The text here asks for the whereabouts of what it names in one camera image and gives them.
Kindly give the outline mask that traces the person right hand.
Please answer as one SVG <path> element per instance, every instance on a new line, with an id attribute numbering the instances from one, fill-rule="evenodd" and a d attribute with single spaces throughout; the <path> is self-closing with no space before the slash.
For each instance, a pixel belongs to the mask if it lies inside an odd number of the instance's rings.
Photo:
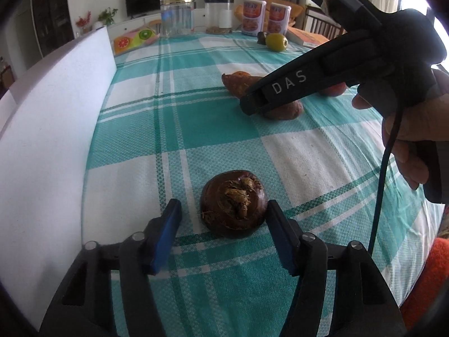
<path id="1" fill-rule="evenodd" d="M 441 96 L 427 100 L 404 111 L 397 139 L 392 149 L 399 172 L 412 190 L 429 179 L 429 169 L 410 153 L 409 143 L 419 141 L 445 142 L 448 135 L 448 74 L 435 70 Z"/>

